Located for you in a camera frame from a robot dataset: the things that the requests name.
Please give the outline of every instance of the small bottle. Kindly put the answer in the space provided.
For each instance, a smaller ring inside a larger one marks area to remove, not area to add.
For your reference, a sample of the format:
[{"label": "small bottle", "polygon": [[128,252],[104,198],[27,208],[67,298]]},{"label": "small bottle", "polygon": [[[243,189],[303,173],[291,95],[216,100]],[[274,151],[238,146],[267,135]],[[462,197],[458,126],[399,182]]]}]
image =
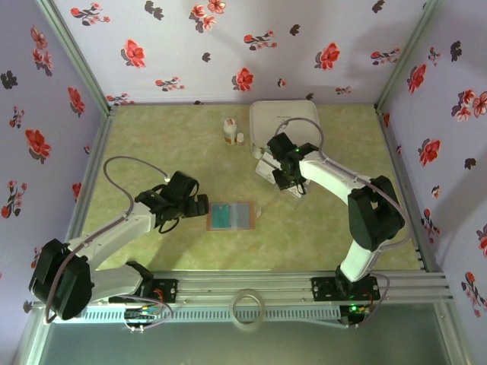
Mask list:
[{"label": "small bottle", "polygon": [[228,144],[237,143],[237,123],[235,122],[235,119],[227,118],[223,121],[223,132],[225,141]]},{"label": "small bottle", "polygon": [[245,144],[244,134],[243,133],[237,134],[237,146],[243,146],[244,144]]}]

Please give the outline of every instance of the white wall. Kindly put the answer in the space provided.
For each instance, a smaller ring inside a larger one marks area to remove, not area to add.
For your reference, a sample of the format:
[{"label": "white wall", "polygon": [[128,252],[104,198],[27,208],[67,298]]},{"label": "white wall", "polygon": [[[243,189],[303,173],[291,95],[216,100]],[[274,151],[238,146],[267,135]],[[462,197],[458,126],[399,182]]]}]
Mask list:
[{"label": "white wall", "polygon": [[[387,132],[402,146],[426,239],[447,275],[479,364],[487,361],[487,25],[479,10],[484,7],[483,0],[445,2],[384,107]],[[438,59],[430,57],[431,48]],[[423,80],[417,78],[411,93],[407,80],[423,65]],[[459,94],[465,96],[461,102]],[[466,108],[463,118],[459,103]],[[434,148],[425,151],[427,139]]]},{"label": "white wall", "polygon": [[0,19],[0,74],[16,78],[0,84],[0,364],[8,365],[35,300],[28,285],[40,250],[65,239],[101,112],[35,3],[4,2]]},{"label": "white wall", "polygon": [[[164,16],[158,20],[145,10],[145,2],[100,0],[99,11],[87,0],[55,1],[105,95],[128,94],[126,99],[136,103],[250,102],[304,99],[308,94],[318,103],[374,103],[397,53],[383,55],[384,63],[378,65],[371,55],[403,51],[425,0],[387,0],[377,13],[372,9],[375,2],[228,1],[218,14],[208,9],[208,0],[154,0],[151,8],[161,8]],[[196,21],[189,19],[194,5],[215,17],[211,30],[197,31]],[[95,13],[99,21],[93,20]],[[293,36],[295,24],[299,33]],[[249,50],[244,37],[261,37],[267,30],[274,33],[266,38],[268,46]],[[143,48],[145,67],[126,65],[121,51],[127,40]],[[340,51],[333,69],[315,68],[317,54],[331,43]],[[208,62],[202,60],[206,52]],[[233,90],[232,78],[242,68],[253,75],[247,92]],[[155,83],[174,76],[184,89],[163,92]],[[287,82],[284,87],[278,86],[280,78]],[[347,87],[350,94],[337,94],[336,88]]]}]

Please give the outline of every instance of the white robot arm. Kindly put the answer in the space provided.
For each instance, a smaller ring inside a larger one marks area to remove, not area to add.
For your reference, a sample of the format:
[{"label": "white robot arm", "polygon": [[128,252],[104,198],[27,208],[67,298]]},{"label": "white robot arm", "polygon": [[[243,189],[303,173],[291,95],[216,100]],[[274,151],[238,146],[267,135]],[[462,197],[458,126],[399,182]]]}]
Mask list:
[{"label": "white robot arm", "polygon": [[344,297],[348,297],[351,290],[363,289],[361,281],[367,278],[380,246],[387,245],[404,227],[405,221],[386,199],[360,181],[370,182],[397,202],[390,180],[384,176],[376,179],[360,176],[334,161],[330,163],[322,158],[316,146],[307,143],[298,147],[285,133],[274,136],[268,148],[281,164],[280,169],[272,172],[280,189],[301,186],[305,194],[303,183],[310,180],[348,205],[353,241],[349,253],[336,269],[336,286]]},{"label": "white robot arm", "polygon": [[[107,270],[97,268],[128,242],[154,228],[166,233],[175,228],[180,218],[206,215],[208,197],[196,195],[198,189],[195,179],[177,171],[167,185],[139,194],[128,211],[94,232],[67,243],[49,241],[34,270],[30,291],[64,320],[78,315],[95,300],[127,294],[148,297],[154,290],[154,275],[139,263],[127,262]],[[168,221],[175,223],[162,230]],[[56,280],[60,270],[62,275]],[[50,302],[52,287],[55,294]]]}]

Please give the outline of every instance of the white container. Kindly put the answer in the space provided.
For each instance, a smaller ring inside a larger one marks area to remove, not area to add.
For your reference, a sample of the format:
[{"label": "white container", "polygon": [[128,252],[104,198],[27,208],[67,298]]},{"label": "white container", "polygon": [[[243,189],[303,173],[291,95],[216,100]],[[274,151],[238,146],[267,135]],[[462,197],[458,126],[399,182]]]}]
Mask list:
[{"label": "white container", "polygon": [[243,146],[244,144],[245,144],[244,134],[243,133],[237,134],[237,146]]},{"label": "white container", "polygon": [[[318,111],[312,101],[256,101],[250,106],[250,150],[256,159],[260,159],[267,149],[267,142],[271,139],[281,122],[286,119],[303,116],[320,125]],[[316,127],[308,122],[294,121],[282,128],[291,142],[301,146],[310,142],[320,146],[320,133]]]},{"label": "white container", "polygon": [[228,144],[237,143],[237,123],[235,119],[227,118],[223,121],[223,133]]}]

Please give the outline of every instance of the tabletop surface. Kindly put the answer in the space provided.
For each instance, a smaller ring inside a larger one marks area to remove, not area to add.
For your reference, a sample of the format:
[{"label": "tabletop surface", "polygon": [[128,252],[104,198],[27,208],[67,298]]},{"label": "tabletop surface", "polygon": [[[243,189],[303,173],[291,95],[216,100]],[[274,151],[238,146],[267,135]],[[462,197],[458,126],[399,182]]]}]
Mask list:
[{"label": "tabletop surface", "polygon": [[[169,233],[160,235],[152,230],[133,240],[100,268],[118,267],[133,259],[152,271],[334,270],[340,264],[352,242],[346,205],[322,187],[311,186],[296,208],[287,192],[279,192],[254,172],[258,160],[250,153],[249,107],[238,104],[118,109],[103,161],[126,155],[146,160],[171,174],[181,170],[199,181],[199,193],[207,194],[210,202],[252,202],[261,215],[253,230],[225,232],[208,232],[206,217],[184,219]],[[361,174],[393,179],[373,106],[318,105],[317,109],[325,132],[326,154]],[[246,137],[244,146],[224,142],[226,118],[237,121],[239,132]],[[159,172],[128,160],[111,162],[108,172],[132,196],[164,183]],[[127,206],[127,198],[100,172],[84,232],[95,230]],[[412,243],[385,252],[376,268],[419,269]]]}]

